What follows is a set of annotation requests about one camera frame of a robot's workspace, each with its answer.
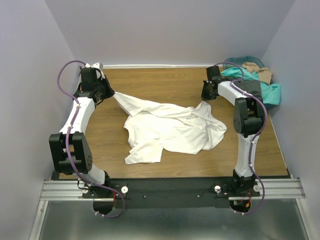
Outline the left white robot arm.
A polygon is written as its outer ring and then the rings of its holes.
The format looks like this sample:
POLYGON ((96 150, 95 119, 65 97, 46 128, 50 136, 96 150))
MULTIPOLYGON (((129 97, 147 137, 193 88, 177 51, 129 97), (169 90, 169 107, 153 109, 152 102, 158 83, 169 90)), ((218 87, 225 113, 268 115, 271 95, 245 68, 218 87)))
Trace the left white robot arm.
POLYGON ((72 95, 69 117, 59 132, 49 137, 56 172, 80 176, 89 184, 110 185, 108 174, 93 163, 85 133, 96 107, 114 94, 101 63, 87 63, 80 68, 80 83, 72 95))

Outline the white t shirt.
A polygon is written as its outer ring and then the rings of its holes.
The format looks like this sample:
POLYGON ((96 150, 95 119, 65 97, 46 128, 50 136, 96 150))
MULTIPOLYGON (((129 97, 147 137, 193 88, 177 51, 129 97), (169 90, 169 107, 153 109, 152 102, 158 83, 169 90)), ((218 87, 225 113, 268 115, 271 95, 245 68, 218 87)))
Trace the white t shirt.
POLYGON ((191 155, 211 150, 227 131, 227 126, 212 116, 212 108, 205 101, 197 107, 182 107, 120 92, 114 98, 128 115, 123 126, 131 147, 124 160, 127 165, 159 163, 163 150, 191 155))

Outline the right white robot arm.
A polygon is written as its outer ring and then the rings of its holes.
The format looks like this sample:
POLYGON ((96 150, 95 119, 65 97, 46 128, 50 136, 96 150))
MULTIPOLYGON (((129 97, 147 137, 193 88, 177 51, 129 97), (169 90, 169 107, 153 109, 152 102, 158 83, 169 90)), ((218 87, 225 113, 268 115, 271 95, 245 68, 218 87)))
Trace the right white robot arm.
POLYGON ((206 68, 201 98, 223 97, 234 106, 233 128, 238 135, 238 153, 229 189, 242 194, 254 188, 257 142, 267 123, 261 84, 258 80, 223 77, 217 65, 206 68))

